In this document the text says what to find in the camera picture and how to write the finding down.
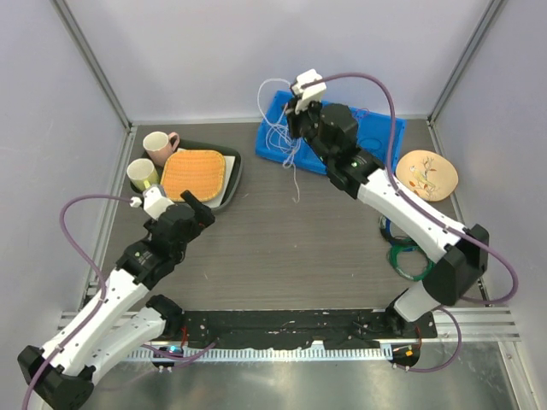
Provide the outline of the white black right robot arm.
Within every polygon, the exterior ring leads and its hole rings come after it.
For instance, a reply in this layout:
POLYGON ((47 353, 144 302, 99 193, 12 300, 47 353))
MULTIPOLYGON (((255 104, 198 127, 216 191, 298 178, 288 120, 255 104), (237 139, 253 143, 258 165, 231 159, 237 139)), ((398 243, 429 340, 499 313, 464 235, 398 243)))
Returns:
POLYGON ((434 263, 425 278, 391 303, 387 330, 406 337, 426 312, 462 299, 487 268, 488 255, 481 247, 489 241, 488 231, 480 225, 468 229, 411 195, 400 182, 390 181, 384 163, 358 145, 358 124, 347 106, 304 105, 292 97, 285 114, 291 137, 307 143, 325 165, 330 182, 394 222, 434 263))

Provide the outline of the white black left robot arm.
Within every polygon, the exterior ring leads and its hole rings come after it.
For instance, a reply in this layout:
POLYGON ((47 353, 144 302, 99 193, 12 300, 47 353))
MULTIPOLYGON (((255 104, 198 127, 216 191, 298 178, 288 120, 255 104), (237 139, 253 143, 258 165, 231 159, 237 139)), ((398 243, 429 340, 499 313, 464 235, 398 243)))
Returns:
POLYGON ((133 349, 154 338, 174 340, 183 311, 154 296, 124 325, 117 320, 143 299, 185 258, 187 245, 215 222, 210 207, 190 191, 173 202, 157 184, 128 199, 149 216, 144 238, 129 245, 109 276, 99 274, 99 291, 72 321, 41 347, 26 346, 17 361, 27 384, 21 404, 37 396, 53 409, 79 409, 99 381, 133 349))

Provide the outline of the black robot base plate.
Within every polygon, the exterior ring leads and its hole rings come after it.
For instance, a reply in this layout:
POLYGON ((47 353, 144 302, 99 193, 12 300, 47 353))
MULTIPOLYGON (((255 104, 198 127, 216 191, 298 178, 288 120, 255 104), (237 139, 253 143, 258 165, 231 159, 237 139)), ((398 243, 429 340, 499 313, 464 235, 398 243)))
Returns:
POLYGON ((187 311, 179 328, 190 348, 218 349, 377 348, 383 340, 434 339, 431 313, 406 322, 392 311, 374 309, 187 311))

